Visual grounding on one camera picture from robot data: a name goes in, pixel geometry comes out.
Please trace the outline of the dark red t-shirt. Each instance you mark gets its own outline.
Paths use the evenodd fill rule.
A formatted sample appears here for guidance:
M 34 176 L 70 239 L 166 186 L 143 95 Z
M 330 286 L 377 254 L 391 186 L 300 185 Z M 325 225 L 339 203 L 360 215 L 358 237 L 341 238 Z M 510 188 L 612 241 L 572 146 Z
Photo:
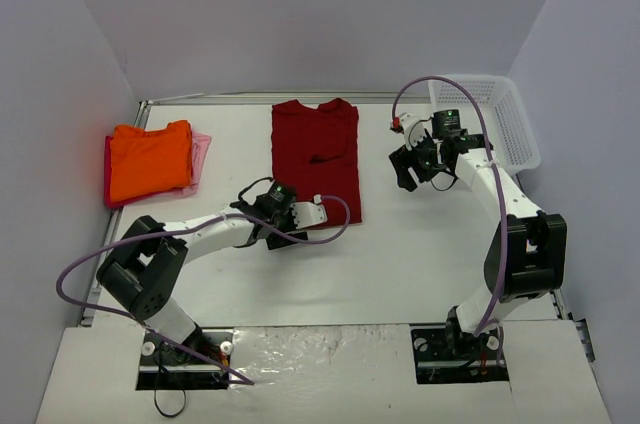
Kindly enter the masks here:
M 362 222 L 358 169 L 358 109 L 336 98 L 315 108 L 297 100 L 271 109 L 272 175 L 299 199 L 331 195 L 327 227 Z

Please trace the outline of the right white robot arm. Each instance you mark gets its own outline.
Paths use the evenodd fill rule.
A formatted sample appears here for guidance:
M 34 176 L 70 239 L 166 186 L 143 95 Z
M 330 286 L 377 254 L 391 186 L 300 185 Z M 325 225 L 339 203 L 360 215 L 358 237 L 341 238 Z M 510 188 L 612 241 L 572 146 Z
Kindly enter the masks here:
M 521 191 L 502 168 L 488 136 L 462 128 L 458 111 L 439 111 L 428 121 L 403 113 L 392 119 L 391 129 L 404 138 L 389 156 L 400 188 L 413 192 L 418 184 L 447 174 L 464 183 L 497 223 L 482 284 L 445 321 L 446 350 L 465 357 L 478 347 L 481 335 L 515 309 L 561 287 L 567 223 Z

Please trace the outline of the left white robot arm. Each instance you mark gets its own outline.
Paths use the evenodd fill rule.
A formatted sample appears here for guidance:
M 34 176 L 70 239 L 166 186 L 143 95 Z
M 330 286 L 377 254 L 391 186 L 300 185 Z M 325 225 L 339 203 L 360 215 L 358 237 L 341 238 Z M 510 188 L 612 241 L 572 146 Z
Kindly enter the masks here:
M 293 205 L 297 202 L 293 187 L 275 181 L 253 204 L 243 199 L 244 192 L 224 209 L 224 214 L 255 217 L 283 233 L 298 228 L 293 216 Z M 142 216 L 129 227 L 123 239 L 191 229 L 215 217 L 165 224 Z M 159 237 L 114 248 L 100 266 L 97 279 L 135 320 L 167 337 L 165 350 L 169 355 L 179 362 L 189 362 L 202 352 L 204 338 L 200 326 L 171 297 L 183 266 L 213 252 L 250 247 L 263 239 L 270 250 L 288 245 L 284 244 L 284 238 L 261 224 L 223 218 L 193 234 Z

